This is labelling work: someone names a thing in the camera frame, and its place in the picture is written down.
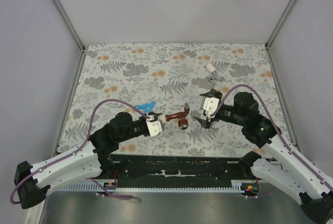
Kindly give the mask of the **brown faucet chrome knob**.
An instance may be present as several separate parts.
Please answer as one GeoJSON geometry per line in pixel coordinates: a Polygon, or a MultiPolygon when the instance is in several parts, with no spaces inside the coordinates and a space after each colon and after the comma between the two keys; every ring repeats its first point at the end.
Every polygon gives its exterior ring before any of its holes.
{"type": "Polygon", "coordinates": [[[170,120],[177,119],[177,124],[179,129],[186,130],[189,127],[188,120],[186,117],[190,112],[190,107],[188,103],[184,104],[184,110],[182,112],[177,112],[171,115],[166,115],[165,120],[169,122],[170,120]]]}

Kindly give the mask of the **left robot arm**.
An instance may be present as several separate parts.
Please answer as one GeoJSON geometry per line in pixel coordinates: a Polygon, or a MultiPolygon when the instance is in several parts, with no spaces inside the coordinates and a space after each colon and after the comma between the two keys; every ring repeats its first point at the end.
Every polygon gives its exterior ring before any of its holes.
{"type": "Polygon", "coordinates": [[[166,123],[167,117],[162,113],[150,112],[133,120],[129,113],[121,112],[81,146],[43,162],[19,163],[14,177],[14,192],[19,200],[12,203],[28,209],[72,182],[99,176],[110,178],[114,174],[110,154],[119,149],[120,143],[139,136],[156,136],[163,132],[166,123]]]}

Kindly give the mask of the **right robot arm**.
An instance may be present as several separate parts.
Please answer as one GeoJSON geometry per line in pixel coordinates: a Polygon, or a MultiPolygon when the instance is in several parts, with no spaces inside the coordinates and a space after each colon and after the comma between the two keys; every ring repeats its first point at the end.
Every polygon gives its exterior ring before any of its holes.
{"type": "Polygon", "coordinates": [[[238,92],[231,106],[224,103],[227,96],[215,89],[201,96],[203,118],[197,120],[203,128],[210,128],[218,121],[241,126],[248,141],[282,166],[275,168],[267,159],[251,151],[240,160],[238,172],[242,178],[255,176],[270,183],[294,199],[314,223],[327,223],[332,219],[332,177],[285,139],[270,113],[260,113],[259,105],[265,103],[254,89],[238,92]]]}

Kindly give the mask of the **white pipe elbow fitting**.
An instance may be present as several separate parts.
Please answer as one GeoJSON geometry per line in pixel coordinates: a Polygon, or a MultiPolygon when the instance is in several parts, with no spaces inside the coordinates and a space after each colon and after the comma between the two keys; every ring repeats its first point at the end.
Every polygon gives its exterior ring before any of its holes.
{"type": "Polygon", "coordinates": [[[166,115],[165,115],[165,114],[163,114],[163,115],[161,116],[161,119],[162,119],[162,121],[163,121],[164,124],[167,122],[167,119],[166,119],[166,115]]]}

